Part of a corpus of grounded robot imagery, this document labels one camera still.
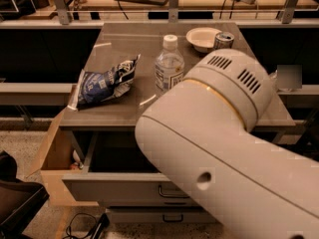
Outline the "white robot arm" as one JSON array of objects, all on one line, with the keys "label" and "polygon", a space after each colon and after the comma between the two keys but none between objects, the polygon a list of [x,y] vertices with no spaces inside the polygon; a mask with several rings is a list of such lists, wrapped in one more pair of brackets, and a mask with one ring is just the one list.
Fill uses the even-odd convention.
[{"label": "white robot arm", "polygon": [[237,239],[319,239],[317,162],[251,133],[272,97],[256,60],[216,50],[142,114],[136,140]]}]

